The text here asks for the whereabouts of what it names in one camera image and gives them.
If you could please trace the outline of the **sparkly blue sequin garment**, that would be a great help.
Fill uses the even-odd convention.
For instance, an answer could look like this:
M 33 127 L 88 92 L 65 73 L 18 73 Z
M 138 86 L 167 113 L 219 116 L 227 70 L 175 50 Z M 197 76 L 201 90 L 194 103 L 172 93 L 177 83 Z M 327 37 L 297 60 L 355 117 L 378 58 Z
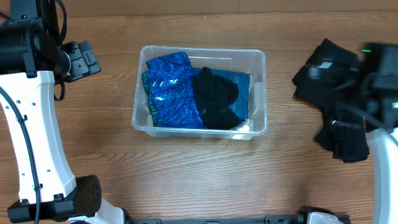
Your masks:
M 190 59 L 185 52 L 159 56 L 146 62 L 142 84 L 153 125 L 160 128 L 203 129 L 198 112 Z

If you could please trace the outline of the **blue denim jeans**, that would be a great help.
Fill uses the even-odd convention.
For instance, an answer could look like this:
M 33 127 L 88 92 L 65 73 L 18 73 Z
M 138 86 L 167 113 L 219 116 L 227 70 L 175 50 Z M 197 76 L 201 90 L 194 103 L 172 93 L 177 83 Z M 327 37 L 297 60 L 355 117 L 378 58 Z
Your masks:
M 194 68 L 194 76 L 200 72 L 201 68 Z M 249 86 L 250 86 L 250 74 L 244 72 L 235 72 L 227 70 L 212 69 L 212 74 L 227 78 L 238 85 L 239 95 L 236 101 L 230 104 L 228 107 L 236 113 L 240 123 L 249 118 Z

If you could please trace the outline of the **small black garment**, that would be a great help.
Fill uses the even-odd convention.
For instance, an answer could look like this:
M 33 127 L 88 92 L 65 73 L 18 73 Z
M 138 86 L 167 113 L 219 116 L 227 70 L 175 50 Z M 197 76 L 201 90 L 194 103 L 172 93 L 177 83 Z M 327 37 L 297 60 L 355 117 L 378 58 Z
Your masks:
M 238 85 L 231 80 L 212 74 L 208 67 L 203 67 L 193 77 L 194 99 L 207 129 L 232 129 L 240 120 L 228 106 L 239 95 Z

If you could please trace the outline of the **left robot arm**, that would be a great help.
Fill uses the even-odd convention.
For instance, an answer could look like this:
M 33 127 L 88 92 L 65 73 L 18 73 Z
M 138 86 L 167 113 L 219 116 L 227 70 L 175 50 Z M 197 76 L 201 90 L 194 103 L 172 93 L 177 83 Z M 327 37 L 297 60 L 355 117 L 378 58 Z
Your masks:
M 95 175 L 76 177 L 66 159 L 55 112 L 57 85 L 101 68 L 88 42 L 65 43 L 61 0 L 13 0 L 1 25 L 1 106 L 19 171 L 19 199 L 7 210 L 13 223 L 131 223 L 107 202 Z

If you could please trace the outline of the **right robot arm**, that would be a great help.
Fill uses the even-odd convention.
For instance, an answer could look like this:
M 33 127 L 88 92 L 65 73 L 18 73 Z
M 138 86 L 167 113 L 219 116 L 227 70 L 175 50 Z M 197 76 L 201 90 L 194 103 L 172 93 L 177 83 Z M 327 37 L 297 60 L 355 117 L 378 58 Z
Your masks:
M 328 39 L 296 73 L 294 96 L 316 106 L 314 140 L 343 162 L 374 161 L 374 223 L 397 223 L 397 46 L 368 42 L 360 58 Z

